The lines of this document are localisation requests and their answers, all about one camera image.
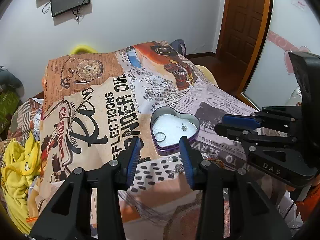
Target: wooden floor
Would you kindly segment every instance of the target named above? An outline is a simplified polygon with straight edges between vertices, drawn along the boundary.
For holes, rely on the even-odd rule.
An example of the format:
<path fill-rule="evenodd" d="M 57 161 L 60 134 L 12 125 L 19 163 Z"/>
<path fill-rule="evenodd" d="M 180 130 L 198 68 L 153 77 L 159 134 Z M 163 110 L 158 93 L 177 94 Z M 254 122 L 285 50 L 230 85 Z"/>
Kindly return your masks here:
<path fill-rule="evenodd" d="M 205 66 L 211 71 L 219 88 L 235 96 L 243 78 L 243 73 L 235 71 L 230 66 L 223 64 L 213 56 L 190 58 L 193 64 Z"/>

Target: orange fabric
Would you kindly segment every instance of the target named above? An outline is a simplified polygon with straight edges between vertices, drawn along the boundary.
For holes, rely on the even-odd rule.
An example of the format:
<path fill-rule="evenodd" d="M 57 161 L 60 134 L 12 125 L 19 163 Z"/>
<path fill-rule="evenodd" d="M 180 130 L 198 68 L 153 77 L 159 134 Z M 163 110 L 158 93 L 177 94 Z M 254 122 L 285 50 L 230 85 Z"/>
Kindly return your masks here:
<path fill-rule="evenodd" d="M 297 202 L 297 213 L 300 212 L 301 219 L 305 222 L 320 199 L 320 184 L 308 192 L 303 201 Z"/>

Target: newspaper print blanket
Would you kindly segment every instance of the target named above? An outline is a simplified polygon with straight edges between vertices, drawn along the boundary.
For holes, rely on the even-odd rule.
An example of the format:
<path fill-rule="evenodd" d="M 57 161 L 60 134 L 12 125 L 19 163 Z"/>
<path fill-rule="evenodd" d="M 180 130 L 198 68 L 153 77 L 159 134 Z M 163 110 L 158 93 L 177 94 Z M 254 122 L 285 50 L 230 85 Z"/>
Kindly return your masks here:
<path fill-rule="evenodd" d="M 73 169 L 99 168 L 139 136 L 142 149 L 134 182 L 119 192 L 127 239 L 195 239 L 201 192 L 189 188 L 183 173 L 172 173 L 182 164 L 179 153 L 160 156 L 155 150 L 150 119 L 161 106 L 197 116 L 201 130 L 192 147 L 228 168 L 251 171 L 277 200 L 279 189 L 245 163 L 241 145 L 214 132 L 224 114 L 250 115 L 254 109 L 212 85 L 167 42 L 158 41 L 49 62 L 40 127 L 41 176 L 28 201 L 30 216 L 42 212 Z M 95 190 L 91 228 L 97 236 Z"/>

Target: pink stripe decal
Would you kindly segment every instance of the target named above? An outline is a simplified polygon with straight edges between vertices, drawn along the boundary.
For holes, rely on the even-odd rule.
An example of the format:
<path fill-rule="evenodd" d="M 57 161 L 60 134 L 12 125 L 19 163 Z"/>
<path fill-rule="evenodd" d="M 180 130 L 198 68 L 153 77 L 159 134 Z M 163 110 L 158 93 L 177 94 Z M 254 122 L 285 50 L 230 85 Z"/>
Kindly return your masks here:
<path fill-rule="evenodd" d="M 293 74 L 293 67 L 291 64 L 291 60 L 289 57 L 289 51 L 305 51 L 310 52 L 306 46 L 301 46 L 299 49 L 294 46 L 292 43 L 287 41 L 284 37 L 276 34 L 275 32 L 269 30 L 267 40 L 271 41 L 272 43 L 276 44 L 278 47 L 284 50 L 284 63 L 287 68 L 288 74 Z"/>

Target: clock face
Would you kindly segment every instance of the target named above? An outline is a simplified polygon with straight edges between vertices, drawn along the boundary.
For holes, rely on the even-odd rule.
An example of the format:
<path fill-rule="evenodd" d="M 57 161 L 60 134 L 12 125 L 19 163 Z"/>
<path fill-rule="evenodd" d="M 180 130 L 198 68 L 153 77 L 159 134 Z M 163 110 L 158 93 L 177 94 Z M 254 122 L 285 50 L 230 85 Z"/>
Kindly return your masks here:
<path fill-rule="evenodd" d="M 77 66 L 76 71 L 83 80 L 94 80 L 102 75 L 103 66 L 100 61 L 85 59 Z"/>

